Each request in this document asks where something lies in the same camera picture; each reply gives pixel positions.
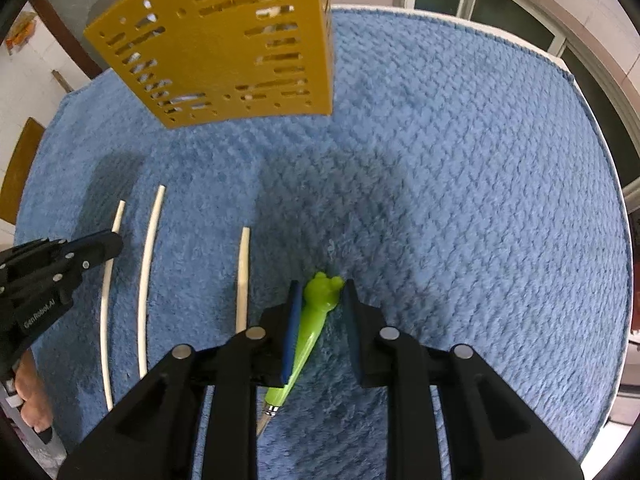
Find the person's left hand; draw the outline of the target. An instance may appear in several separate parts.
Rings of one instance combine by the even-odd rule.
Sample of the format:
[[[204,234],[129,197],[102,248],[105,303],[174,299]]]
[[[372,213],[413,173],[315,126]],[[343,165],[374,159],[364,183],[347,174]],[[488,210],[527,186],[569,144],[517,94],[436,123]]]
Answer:
[[[23,354],[15,371],[15,389],[23,400],[24,423],[37,434],[48,430],[53,422],[52,408],[30,350]]]

